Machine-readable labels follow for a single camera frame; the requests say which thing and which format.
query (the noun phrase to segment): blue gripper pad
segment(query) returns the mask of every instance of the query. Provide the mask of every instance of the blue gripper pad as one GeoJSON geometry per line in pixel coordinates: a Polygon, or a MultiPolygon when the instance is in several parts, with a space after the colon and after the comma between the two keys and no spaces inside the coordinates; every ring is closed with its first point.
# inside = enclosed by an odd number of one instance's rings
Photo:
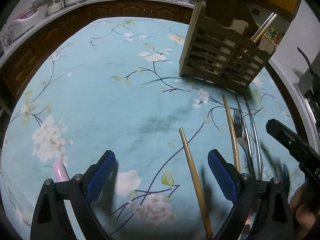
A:
{"type": "Polygon", "coordinates": [[[106,151],[100,160],[91,165],[84,174],[84,195],[88,204],[98,200],[100,193],[116,164],[112,151],[106,151]]]}
{"type": "Polygon", "coordinates": [[[241,187],[239,172],[216,149],[208,153],[208,164],[225,198],[236,203],[241,187]]]}

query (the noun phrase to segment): table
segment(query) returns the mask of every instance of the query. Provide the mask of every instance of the table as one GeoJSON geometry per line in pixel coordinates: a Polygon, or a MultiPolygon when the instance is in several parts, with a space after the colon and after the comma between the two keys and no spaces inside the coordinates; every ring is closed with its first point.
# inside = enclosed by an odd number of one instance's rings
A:
{"type": "MultiPolygon", "coordinates": [[[[112,239],[205,239],[180,127],[191,140],[212,229],[218,231],[232,204],[212,175],[207,154],[216,148],[233,163],[222,95],[229,107],[238,106],[232,92],[178,76],[187,29],[158,19],[99,19],[43,63],[13,111],[1,157],[5,212],[23,239],[29,239],[44,180],[54,179],[53,162],[61,159],[72,177],[84,173],[106,150],[115,153],[116,167],[91,208],[112,239]]],[[[246,98],[261,147],[263,179],[281,176],[275,167],[285,163],[290,198],[304,176],[265,125],[275,118],[295,128],[265,69],[246,98]]],[[[238,99],[249,128],[244,98],[238,99]]],[[[239,154],[241,172],[248,172],[240,147],[239,154]]],[[[66,206],[78,239],[84,239],[70,204],[66,206]]]]}

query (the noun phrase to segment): wooden crate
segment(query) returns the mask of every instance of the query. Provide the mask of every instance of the wooden crate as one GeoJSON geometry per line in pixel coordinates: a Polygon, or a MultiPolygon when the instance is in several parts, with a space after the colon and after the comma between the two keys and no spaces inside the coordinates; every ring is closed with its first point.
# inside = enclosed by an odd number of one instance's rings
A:
{"type": "Polygon", "coordinates": [[[240,92],[269,61],[274,49],[260,49],[247,38],[244,21],[234,20],[230,28],[206,17],[205,6],[205,2],[199,2],[193,11],[179,61],[179,76],[209,80],[240,92]]]}

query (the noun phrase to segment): metal fork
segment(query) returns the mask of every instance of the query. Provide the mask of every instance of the metal fork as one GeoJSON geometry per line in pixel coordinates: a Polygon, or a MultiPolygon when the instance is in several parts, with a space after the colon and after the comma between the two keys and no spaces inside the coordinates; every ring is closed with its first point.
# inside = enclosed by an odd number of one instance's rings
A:
{"type": "Polygon", "coordinates": [[[244,134],[244,131],[243,131],[244,124],[243,124],[243,115],[242,115],[241,109],[237,109],[237,108],[235,109],[233,126],[235,128],[237,142],[240,144],[240,146],[245,152],[245,156],[247,158],[247,163],[248,163],[249,174],[252,176],[252,178],[255,179],[253,162],[249,154],[249,145],[247,142],[247,136],[244,134]]]}

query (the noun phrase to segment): wooden chopstick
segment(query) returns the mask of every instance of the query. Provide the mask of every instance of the wooden chopstick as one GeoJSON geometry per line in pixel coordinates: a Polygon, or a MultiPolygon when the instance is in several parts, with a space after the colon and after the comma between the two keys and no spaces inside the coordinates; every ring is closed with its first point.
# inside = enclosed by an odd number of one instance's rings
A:
{"type": "Polygon", "coordinates": [[[225,95],[222,95],[224,108],[226,109],[227,119],[228,119],[228,125],[230,130],[230,136],[231,136],[231,143],[232,143],[232,151],[233,151],[233,160],[235,162],[236,169],[240,172],[240,163],[239,163],[239,152],[238,152],[238,145],[237,145],[237,139],[236,139],[236,133],[235,128],[233,127],[233,121],[230,114],[228,102],[225,95]]]}
{"type": "Polygon", "coordinates": [[[212,239],[213,232],[212,232],[212,228],[211,228],[211,223],[210,223],[207,207],[205,205],[204,193],[202,191],[202,187],[201,187],[201,184],[200,184],[200,180],[199,180],[199,177],[198,177],[196,166],[195,166],[195,163],[193,162],[192,155],[191,155],[191,152],[190,152],[190,148],[189,148],[189,145],[188,145],[188,141],[186,139],[186,136],[184,134],[183,129],[180,128],[179,132],[180,132],[183,148],[184,148],[184,151],[186,153],[186,157],[187,157],[187,161],[188,161],[188,165],[189,165],[189,169],[190,169],[193,185],[194,185],[195,190],[196,190],[196,195],[197,195],[197,199],[198,199],[198,203],[199,203],[199,207],[200,207],[200,212],[201,212],[201,216],[202,216],[202,220],[203,220],[203,224],[204,224],[204,230],[205,230],[205,233],[207,234],[207,239],[212,239]]]}

